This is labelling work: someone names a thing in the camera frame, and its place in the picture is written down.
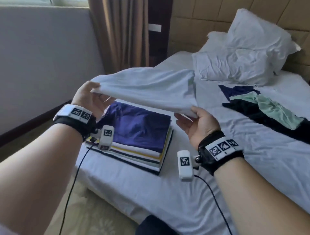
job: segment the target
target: navy clothing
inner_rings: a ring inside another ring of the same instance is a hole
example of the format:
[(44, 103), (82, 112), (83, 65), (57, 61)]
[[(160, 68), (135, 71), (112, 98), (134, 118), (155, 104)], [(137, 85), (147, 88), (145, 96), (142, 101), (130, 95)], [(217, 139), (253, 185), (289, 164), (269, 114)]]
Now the navy clothing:
[(287, 135), (293, 139), (302, 141), (306, 144), (310, 144), (310, 121), (307, 119), (304, 119), (299, 127), (297, 127), (295, 130), (291, 130), (289, 128), (286, 128), (281, 123), (276, 121), (273, 118), (268, 117), (266, 114), (264, 114), (258, 107), (258, 104), (254, 104), (245, 100), (232, 100), (230, 103), (224, 103), (222, 104), (224, 107), (235, 110), (245, 116), (247, 116), (249, 119), (262, 124), (266, 127), (269, 127), (270, 129), (282, 133), (284, 135)]
[(170, 126), (170, 116), (129, 104), (114, 102), (97, 123), (114, 127), (113, 142), (161, 153)]
[(170, 228), (164, 221), (149, 215), (137, 227), (135, 235), (178, 235), (176, 231)]
[(233, 88), (230, 88), (224, 85), (219, 85), (219, 88), (222, 90), (228, 101), (230, 101), (229, 98), (233, 95), (244, 95), (251, 91), (256, 92), (258, 95), (260, 94), (260, 92), (255, 90), (253, 86), (234, 86)]

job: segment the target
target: white wall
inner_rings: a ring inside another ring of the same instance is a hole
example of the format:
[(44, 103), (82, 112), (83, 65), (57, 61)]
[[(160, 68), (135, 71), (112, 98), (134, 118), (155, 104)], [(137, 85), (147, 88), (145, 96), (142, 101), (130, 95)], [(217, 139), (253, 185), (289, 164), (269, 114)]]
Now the white wall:
[(0, 135), (103, 71), (88, 9), (0, 7)]

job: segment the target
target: mint green cloth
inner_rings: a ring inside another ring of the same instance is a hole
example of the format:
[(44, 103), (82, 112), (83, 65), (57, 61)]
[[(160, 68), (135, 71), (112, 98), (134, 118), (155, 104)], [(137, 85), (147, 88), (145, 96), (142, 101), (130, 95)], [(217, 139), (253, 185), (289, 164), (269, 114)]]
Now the mint green cloth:
[(278, 102), (273, 101), (272, 99), (265, 97), (262, 94), (258, 95), (254, 91), (248, 94), (235, 95), (230, 97), (230, 100), (235, 99), (245, 100), (254, 104), (258, 104), (260, 111), (291, 130), (295, 130), (303, 121), (303, 118), (297, 117), (290, 110), (284, 108)]

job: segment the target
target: brown padded headboard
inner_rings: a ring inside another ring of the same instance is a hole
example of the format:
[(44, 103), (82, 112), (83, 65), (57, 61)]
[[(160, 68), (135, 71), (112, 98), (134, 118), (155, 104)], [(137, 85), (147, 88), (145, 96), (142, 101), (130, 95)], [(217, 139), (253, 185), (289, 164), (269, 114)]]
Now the brown padded headboard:
[(310, 80), (310, 0), (174, 0), (168, 55), (197, 52), (211, 31), (227, 32), (236, 11), (246, 8), (289, 31), (302, 50), (283, 69)]

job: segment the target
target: curtain fold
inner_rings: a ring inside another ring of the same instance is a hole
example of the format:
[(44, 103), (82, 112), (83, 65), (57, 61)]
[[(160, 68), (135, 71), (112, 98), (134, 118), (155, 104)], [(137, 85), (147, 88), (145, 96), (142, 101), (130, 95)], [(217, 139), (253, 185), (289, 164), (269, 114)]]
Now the curtain fold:
[(88, 0), (106, 74), (148, 67), (148, 0)]

